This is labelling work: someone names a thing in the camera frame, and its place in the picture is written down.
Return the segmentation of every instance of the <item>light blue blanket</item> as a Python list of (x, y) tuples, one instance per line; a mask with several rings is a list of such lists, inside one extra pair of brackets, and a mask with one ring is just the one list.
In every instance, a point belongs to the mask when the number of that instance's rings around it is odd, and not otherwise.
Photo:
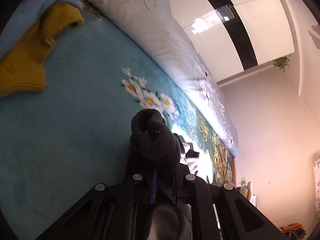
[(23, 0), (0, 35), (0, 59), (13, 48), (52, 4), (64, 2), (79, 9), (82, 8), (82, 0)]

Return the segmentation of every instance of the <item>hanging plant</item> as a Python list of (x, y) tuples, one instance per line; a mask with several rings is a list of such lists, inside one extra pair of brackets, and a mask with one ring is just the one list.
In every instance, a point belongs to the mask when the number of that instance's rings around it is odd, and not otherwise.
[(287, 56), (284, 56), (284, 57), (280, 57), (280, 58), (277, 58), (273, 61), (273, 65), (275, 67), (278, 67), (279, 69), (282, 69), (283, 70), (283, 73), (284, 73), (284, 68), (286, 66), (288, 66), (288, 68), (290, 68), (289, 66), (289, 58)]

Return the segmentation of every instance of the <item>white comforter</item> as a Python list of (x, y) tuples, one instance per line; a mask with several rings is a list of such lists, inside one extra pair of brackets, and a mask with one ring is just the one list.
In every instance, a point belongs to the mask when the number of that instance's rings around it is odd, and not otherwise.
[(169, 0), (89, 0), (131, 37), (196, 105), (238, 157), (236, 129), (223, 96), (191, 40), (171, 14)]

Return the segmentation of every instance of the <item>wall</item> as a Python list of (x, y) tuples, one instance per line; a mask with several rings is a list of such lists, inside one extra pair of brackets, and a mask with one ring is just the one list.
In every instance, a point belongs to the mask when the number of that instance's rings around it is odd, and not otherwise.
[(253, 182), (257, 207), (274, 224), (309, 228), (320, 130), (283, 72), (272, 67), (221, 86), (239, 136), (238, 180)]
[(299, 43), (300, 95), (320, 127), (320, 27), (302, 0), (285, 0), (290, 8)]
[(289, 57), (290, 68), (286, 68), (284, 76), (289, 81), (290, 85), (293, 87), (295, 92), (301, 94), (301, 80), (302, 75), (300, 76), (300, 66), (302, 65), (301, 53), (301, 41), (300, 33), (296, 30), (298, 28), (297, 18), (294, 15), (295, 6), (290, 2), (290, 0), (280, 0), (284, 11), (287, 15), (289, 22), (293, 44), (294, 44), (294, 53)]

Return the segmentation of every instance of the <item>yellow sweater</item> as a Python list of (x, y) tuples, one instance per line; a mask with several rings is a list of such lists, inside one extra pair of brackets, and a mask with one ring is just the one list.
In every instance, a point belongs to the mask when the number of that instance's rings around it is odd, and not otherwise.
[(52, 5), (0, 61), (0, 97), (45, 87), (43, 63), (55, 45), (54, 37), (67, 26), (83, 22), (69, 3)]

